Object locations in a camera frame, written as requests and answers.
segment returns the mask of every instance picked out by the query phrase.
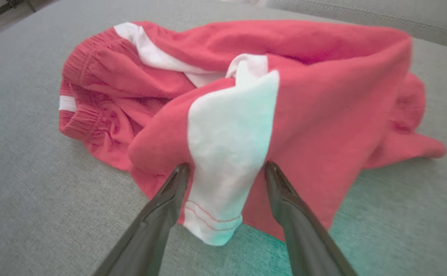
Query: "gray fabric surface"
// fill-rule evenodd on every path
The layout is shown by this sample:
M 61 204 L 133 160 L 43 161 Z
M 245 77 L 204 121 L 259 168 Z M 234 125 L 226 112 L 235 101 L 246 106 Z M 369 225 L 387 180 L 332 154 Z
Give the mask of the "gray fabric surface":
M 128 174 L 57 130 L 60 73 L 75 45 L 124 21 L 186 30 L 243 19 L 326 21 L 206 0 L 61 0 L 0 34 L 0 276 L 91 274 L 147 202 Z M 420 131 L 447 145 L 447 47 L 415 40 L 412 69 L 427 86 Z M 365 171 L 331 233 L 361 276 L 447 275 L 447 156 Z M 285 245 L 251 227 L 217 248 L 177 225 L 160 275 L 290 267 Z
M 398 28 L 414 37 L 447 45 L 447 0 L 261 0 L 260 5 Z

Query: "clothing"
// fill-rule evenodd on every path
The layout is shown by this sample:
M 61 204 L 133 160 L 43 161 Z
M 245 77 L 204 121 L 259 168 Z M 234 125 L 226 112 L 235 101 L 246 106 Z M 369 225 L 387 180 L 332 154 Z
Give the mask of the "clothing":
M 446 153 L 415 132 L 425 93 L 410 59 L 410 37 L 390 28 L 124 23 L 67 59 L 59 128 L 149 198 L 189 163 L 179 223 L 205 243 L 227 243 L 242 222 L 283 240 L 266 160 L 329 228 L 360 170 Z

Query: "red stitching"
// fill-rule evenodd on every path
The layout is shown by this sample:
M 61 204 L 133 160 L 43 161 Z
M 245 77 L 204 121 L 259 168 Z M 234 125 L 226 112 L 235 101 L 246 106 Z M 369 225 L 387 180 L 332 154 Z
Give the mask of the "red stitching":
M 192 201 L 192 200 L 188 200 L 187 202 L 191 202 L 191 203 L 194 203 L 196 206 L 198 206 L 201 210 L 203 210 L 207 215 L 209 215 L 209 217 L 212 219 L 212 220 L 214 220 L 214 221 L 216 221 L 216 222 L 231 222 L 232 220 L 236 220 L 236 219 L 238 219 L 238 218 L 240 218 L 241 217 L 241 215 L 238 215 L 237 217 L 235 217 L 235 218 L 231 218 L 230 220 L 217 220 L 216 218 L 214 218 L 210 213 L 208 213 L 208 211 L 206 211 L 203 207 L 201 207 L 198 203 L 195 203 L 194 201 Z
M 237 227 L 239 226 L 238 224 L 236 224 L 236 225 L 234 225 L 233 227 L 230 227 L 230 228 L 215 229 L 215 228 L 211 227 L 211 225 L 209 225 L 208 222 L 206 222 L 206 220 L 200 218 L 200 217 L 197 215 L 196 211 L 194 211 L 193 209 L 188 208 L 188 207 L 185 207 L 185 209 L 188 209 L 188 210 L 192 211 L 192 212 L 194 213 L 194 215 L 197 217 L 197 219 L 199 219 L 199 220 L 201 220 L 202 222 L 204 222 L 204 223 L 206 224 L 206 226 L 208 226 L 208 227 L 209 227 L 211 230 L 213 230 L 213 231 L 228 231 L 228 230 L 233 230 L 233 229 L 235 229 L 235 228 L 237 228 Z

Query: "floor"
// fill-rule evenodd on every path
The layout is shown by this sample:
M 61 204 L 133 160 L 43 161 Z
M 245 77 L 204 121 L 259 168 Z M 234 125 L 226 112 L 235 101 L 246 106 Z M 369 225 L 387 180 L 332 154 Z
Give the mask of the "floor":
M 50 5 L 53 2 L 59 0 L 31 0 L 32 5 L 37 11 L 40 11 L 44 7 Z M 247 5 L 255 5 L 255 6 L 263 6 L 267 0 L 221 0 L 224 2 L 233 2 L 233 3 L 244 3 Z M 0 33 L 18 21 L 26 18 L 27 16 L 32 15 L 33 12 L 31 9 L 25 4 L 17 6 L 15 9 L 11 9 L 4 14 L 0 15 Z

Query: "red fabric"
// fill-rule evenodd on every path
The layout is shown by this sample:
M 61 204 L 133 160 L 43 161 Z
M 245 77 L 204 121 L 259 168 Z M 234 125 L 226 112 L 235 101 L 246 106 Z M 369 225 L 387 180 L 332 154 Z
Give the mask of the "red fabric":
M 280 86 L 267 159 L 327 228 L 360 170 L 446 152 L 415 133 L 425 92 L 408 73 L 411 39 L 401 31 L 236 21 L 176 33 L 136 24 L 164 52 L 208 71 L 226 72 L 239 54 L 268 56 Z M 233 85 L 220 79 L 196 89 L 181 72 L 144 65 L 136 47 L 110 28 L 82 42 L 65 63 L 60 94 L 74 96 L 77 111 L 60 111 L 60 131 L 82 140 L 97 159 L 130 171 L 152 198 L 177 164 L 192 162 L 186 136 L 192 102 Z M 242 215 L 244 223 L 284 238 L 262 174 Z

